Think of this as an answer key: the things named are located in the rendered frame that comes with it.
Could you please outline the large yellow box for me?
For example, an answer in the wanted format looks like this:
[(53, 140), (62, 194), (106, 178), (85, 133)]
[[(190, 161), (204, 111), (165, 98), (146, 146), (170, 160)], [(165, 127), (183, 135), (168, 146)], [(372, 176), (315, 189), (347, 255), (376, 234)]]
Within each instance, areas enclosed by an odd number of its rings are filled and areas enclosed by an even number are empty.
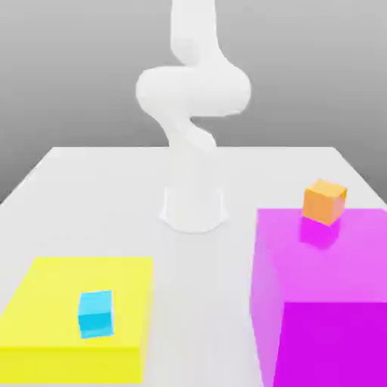
[[(113, 291), (114, 334), (82, 339), (79, 297)], [(0, 383), (142, 382), (150, 258), (37, 258), (0, 315)]]

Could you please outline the small cyan cube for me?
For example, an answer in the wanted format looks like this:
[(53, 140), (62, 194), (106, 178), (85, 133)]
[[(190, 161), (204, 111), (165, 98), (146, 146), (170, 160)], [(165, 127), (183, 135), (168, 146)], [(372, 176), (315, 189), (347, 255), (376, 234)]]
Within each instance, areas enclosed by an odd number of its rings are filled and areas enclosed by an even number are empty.
[(114, 334), (113, 291), (81, 293), (77, 317), (82, 339), (112, 336)]

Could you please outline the small orange cube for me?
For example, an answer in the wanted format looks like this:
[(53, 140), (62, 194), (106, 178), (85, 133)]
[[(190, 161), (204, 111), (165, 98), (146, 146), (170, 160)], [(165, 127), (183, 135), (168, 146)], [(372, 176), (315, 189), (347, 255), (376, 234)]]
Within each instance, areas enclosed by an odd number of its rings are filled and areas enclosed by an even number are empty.
[(348, 188), (318, 179), (305, 189), (302, 216), (331, 226), (342, 215)]

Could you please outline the large magenta box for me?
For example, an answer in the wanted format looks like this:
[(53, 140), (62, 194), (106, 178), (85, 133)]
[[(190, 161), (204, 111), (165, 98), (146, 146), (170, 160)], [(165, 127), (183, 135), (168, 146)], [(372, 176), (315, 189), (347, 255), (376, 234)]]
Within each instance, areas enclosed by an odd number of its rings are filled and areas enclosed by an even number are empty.
[(387, 387), (387, 211), (260, 209), (250, 314), (264, 387)]

